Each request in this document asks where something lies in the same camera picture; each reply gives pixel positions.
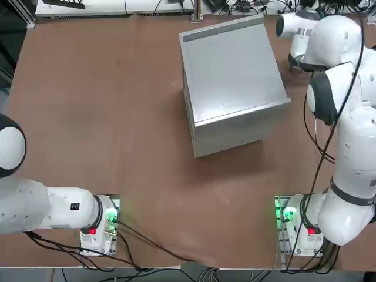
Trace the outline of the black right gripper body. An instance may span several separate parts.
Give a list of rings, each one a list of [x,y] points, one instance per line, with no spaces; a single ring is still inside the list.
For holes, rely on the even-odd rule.
[[[301,58],[302,58],[302,55],[298,55],[298,56],[294,57],[291,53],[289,53],[288,54],[289,69],[295,70],[295,71],[302,70],[302,68],[300,66]]]

